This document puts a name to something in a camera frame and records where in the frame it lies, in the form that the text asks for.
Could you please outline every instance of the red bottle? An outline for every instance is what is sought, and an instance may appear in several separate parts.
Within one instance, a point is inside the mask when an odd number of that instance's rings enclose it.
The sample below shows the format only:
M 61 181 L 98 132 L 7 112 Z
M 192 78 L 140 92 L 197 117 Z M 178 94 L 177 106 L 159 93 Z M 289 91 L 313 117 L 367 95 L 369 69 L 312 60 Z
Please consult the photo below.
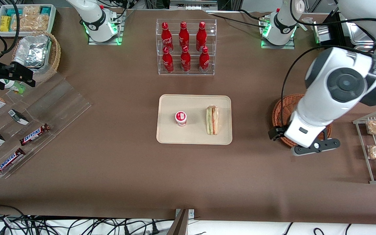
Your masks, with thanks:
M 207 46 L 203 47 L 203 53 L 200 55 L 200 72 L 201 73 L 207 73 L 207 70 L 209 68 L 209 48 Z
M 203 50 L 203 46 L 206 45 L 207 42 L 207 32 L 206 32 L 206 23 L 200 22 L 200 29 L 197 33 L 197 51 L 201 52 Z
M 173 51 L 172 33 L 170 33 L 166 22 L 162 23 L 162 42 L 163 46 L 169 49 L 169 52 Z
M 166 69 L 167 73 L 172 73 L 173 72 L 173 60 L 172 60 L 172 55 L 169 54 L 169 48 L 164 47 L 163 48 L 163 65 L 164 68 Z
M 187 23 L 185 21 L 181 22 L 181 30 L 179 31 L 179 46 L 181 46 L 181 48 L 188 46 L 189 49 L 189 33 L 187 30 Z
M 191 69 L 191 55 L 188 52 L 188 46 L 184 46 L 184 48 L 182 48 L 181 69 L 184 72 L 188 72 Z

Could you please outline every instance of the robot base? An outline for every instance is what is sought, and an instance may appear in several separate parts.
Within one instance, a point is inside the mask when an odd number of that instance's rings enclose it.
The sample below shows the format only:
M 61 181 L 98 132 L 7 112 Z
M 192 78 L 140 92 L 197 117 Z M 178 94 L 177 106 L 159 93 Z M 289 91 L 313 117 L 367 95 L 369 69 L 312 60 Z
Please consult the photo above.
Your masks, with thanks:
M 104 41 L 104 42 L 97 42 L 91 37 L 88 37 L 88 45 L 109 45 L 109 46 L 120 46 L 121 42 L 123 41 L 123 33 L 124 33 L 124 20 L 126 18 L 126 13 L 120 18 L 117 19 L 118 22 L 121 22 L 121 24 L 117 25 L 117 31 L 118 33 L 112 36 L 109 40 Z
M 262 17 L 262 19 L 269 18 L 269 17 L 270 17 L 269 15 L 266 15 Z M 267 26 L 267 22 L 259 21 L 259 25 Z M 261 48 L 263 49 L 290 49 L 290 50 L 295 49 L 293 37 L 285 45 L 277 46 L 277 45 L 270 43 L 264 36 L 262 36 L 263 31 L 264 31 L 263 28 L 259 28 L 259 31 L 261 33 Z

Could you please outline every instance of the table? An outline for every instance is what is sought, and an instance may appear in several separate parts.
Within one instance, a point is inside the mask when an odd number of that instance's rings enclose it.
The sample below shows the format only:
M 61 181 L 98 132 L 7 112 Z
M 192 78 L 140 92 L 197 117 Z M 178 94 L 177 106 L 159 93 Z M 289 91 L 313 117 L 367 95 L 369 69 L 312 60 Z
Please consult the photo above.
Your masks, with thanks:
M 240 13 L 225 16 L 253 22 Z M 121 46 L 88 46 L 75 9 L 58 9 L 58 71 L 93 106 L 0 179 L 1 204 L 39 215 L 172 218 L 175 208 L 194 208 L 202 220 L 376 224 L 376 185 L 367 183 L 351 123 L 376 107 L 358 104 L 336 120 L 333 137 L 342 146 L 330 152 L 294 157 L 267 136 L 289 66 L 315 46 L 312 31 L 297 30 L 295 50 L 261 49 L 255 27 L 218 18 L 215 76 L 181 79 L 157 74 L 156 18 L 214 16 L 137 10 L 126 21 Z M 318 53 L 296 65 L 285 94 L 305 92 L 304 75 Z M 158 143 L 163 94 L 230 97 L 233 142 Z

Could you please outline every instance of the round wicker basket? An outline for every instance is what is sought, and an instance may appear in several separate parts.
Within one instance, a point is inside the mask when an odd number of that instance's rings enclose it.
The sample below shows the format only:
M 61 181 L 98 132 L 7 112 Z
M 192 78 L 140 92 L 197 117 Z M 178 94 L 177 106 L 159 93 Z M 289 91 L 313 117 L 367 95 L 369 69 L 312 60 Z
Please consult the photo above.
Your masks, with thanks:
M 50 39 L 52 40 L 52 45 L 50 47 L 49 61 L 48 61 L 49 69 L 45 73 L 38 73 L 38 72 L 34 73 L 33 80 L 35 80 L 36 82 L 45 82 L 49 78 L 51 78 L 56 73 L 57 68 L 59 67 L 59 62 L 60 62 L 60 54 L 61 54 L 60 45 L 52 34 L 47 33 L 45 31 L 39 31 L 39 32 L 33 32 L 31 36 L 38 36 L 42 34 L 50 37 Z M 17 52 L 17 49 L 18 49 L 18 45 L 19 45 L 19 42 L 17 42 L 17 45 L 15 45 L 14 53 L 12 54 L 12 60 L 14 60 L 15 53 Z
M 274 126 L 282 126 L 282 124 L 288 123 L 290 120 L 290 116 L 292 112 L 294 111 L 295 106 L 297 106 L 298 101 L 300 101 L 301 98 L 303 97 L 304 95 L 302 94 L 292 94 L 292 95 L 287 95 L 284 97 L 284 101 L 283 101 L 284 110 L 282 114 L 282 119 L 283 119 L 282 122 L 281 122 L 281 99 L 279 99 L 279 101 L 276 103 L 274 107 L 274 111 L 272 112 L 272 124 Z M 326 127 L 326 129 L 327 129 L 327 136 L 328 138 L 330 138 L 330 136 L 332 135 L 332 124 L 330 123 Z M 323 133 L 320 133 L 318 138 L 319 140 L 322 140 Z M 286 137 L 281 137 L 281 140 L 284 143 L 286 143 L 289 147 L 294 147 L 297 145 L 295 142 L 291 141 L 290 139 Z

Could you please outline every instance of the teal package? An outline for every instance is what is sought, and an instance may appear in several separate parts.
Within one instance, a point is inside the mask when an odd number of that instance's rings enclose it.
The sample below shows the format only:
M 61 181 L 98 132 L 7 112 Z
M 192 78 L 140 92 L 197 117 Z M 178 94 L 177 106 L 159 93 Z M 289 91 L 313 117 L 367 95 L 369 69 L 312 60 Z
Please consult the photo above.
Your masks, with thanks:
M 50 15 L 50 10 L 51 10 L 50 7 L 43 7 L 43 8 L 41 9 L 41 13 L 42 13 L 42 14 L 48 14 L 48 15 Z
M 22 15 L 23 14 L 23 9 L 22 8 L 19 8 L 18 9 L 18 13 L 20 14 L 20 15 Z M 7 15 L 8 16 L 12 16 L 13 14 L 15 14 L 15 10 L 12 8 L 12 9 L 7 9 Z

